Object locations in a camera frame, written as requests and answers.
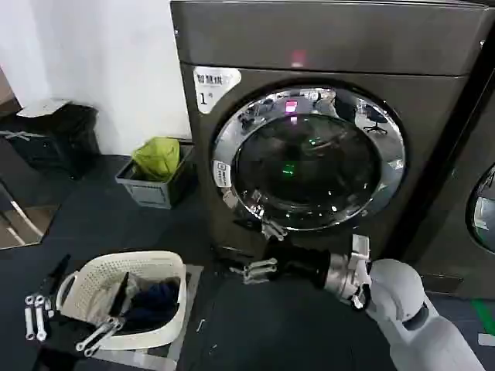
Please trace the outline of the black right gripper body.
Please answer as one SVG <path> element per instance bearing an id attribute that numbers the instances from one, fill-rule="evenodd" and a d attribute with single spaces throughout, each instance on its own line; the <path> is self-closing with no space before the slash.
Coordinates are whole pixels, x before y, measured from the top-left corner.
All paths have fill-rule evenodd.
<path id="1" fill-rule="evenodd" d="M 268 259 L 272 258 L 277 264 L 275 272 L 268 274 L 270 281 L 289 274 L 310 281 L 318 289 L 324 288 L 331 258 L 328 250 L 306 249 L 290 240 L 272 238 L 268 241 Z"/>

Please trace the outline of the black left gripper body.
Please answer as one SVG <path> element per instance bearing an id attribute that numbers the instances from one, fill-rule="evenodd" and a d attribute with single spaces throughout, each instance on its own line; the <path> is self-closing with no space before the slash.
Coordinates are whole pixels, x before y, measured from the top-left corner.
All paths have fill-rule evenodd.
<path id="1" fill-rule="evenodd" d="M 57 312 L 46 322 L 47 339 L 39 346 L 33 369 L 72 371 L 85 358 L 76 344 L 93 332 L 93 325 Z"/>

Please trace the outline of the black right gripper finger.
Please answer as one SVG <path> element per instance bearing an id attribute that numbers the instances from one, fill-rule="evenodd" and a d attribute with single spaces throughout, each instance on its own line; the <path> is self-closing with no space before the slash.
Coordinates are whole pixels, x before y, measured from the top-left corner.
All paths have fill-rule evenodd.
<path id="1" fill-rule="evenodd" d="M 261 233 L 266 240 L 276 239 L 283 241 L 287 236 L 287 232 L 271 220 L 236 218 L 233 223 L 246 230 Z"/>
<path id="2" fill-rule="evenodd" d="M 229 271 L 240 275 L 243 284 L 261 284 L 269 281 L 269 275 L 278 271 L 278 261 L 276 259 L 255 261 L 242 268 L 229 267 Z"/>

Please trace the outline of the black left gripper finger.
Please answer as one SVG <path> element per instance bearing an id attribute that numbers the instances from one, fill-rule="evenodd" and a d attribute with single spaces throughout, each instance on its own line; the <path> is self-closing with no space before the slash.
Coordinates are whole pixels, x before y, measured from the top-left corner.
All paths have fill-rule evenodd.
<path id="1" fill-rule="evenodd" d="M 62 293 L 65 290 L 64 274 L 71 255 L 66 254 L 42 279 L 40 286 L 24 299 L 24 318 L 27 341 L 46 341 L 49 330 L 46 323 L 62 308 Z"/>
<path id="2" fill-rule="evenodd" d="M 107 319 L 84 340 L 75 346 L 77 352 L 83 352 L 84 356 L 92 356 L 101 346 L 101 343 L 124 326 L 125 320 L 121 316 L 122 307 L 126 299 L 129 273 L 127 272 L 111 304 Z"/>

